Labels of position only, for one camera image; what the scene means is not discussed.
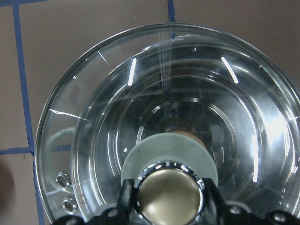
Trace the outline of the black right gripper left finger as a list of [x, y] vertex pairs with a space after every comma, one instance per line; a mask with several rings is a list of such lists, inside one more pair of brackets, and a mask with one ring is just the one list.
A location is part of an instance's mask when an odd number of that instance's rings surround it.
[[134, 179], [125, 179], [121, 186], [120, 195], [117, 202], [118, 215], [117, 225], [133, 225], [136, 216], [136, 197]]

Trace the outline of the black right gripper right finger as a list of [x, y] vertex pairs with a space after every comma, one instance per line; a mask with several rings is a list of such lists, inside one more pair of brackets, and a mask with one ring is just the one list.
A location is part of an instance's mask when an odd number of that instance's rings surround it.
[[210, 178], [203, 178], [204, 206], [200, 216], [201, 225], [225, 225], [226, 203], [217, 186]]

